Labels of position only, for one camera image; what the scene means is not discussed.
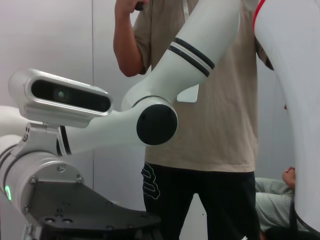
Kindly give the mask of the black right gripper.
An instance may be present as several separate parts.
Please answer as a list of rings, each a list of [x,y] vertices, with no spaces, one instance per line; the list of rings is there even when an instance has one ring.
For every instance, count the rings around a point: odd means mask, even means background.
[[[26,240],[162,239],[157,215],[116,205],[82,183],[35,183],[24,212]]]

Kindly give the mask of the seated person hand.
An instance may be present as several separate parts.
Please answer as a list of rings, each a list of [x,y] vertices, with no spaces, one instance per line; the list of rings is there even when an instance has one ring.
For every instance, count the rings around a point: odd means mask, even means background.
[[[294,167],[287,168],[282,174],[282,179],[289,188],[294,189],[296,186],[295,168]]]

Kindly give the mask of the standing person hand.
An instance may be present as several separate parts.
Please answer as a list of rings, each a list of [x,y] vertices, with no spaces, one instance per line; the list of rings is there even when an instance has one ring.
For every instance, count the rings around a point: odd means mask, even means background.
[[[115,2],[115,16],[128,17],[135,11],[138,0],[116,0]]]

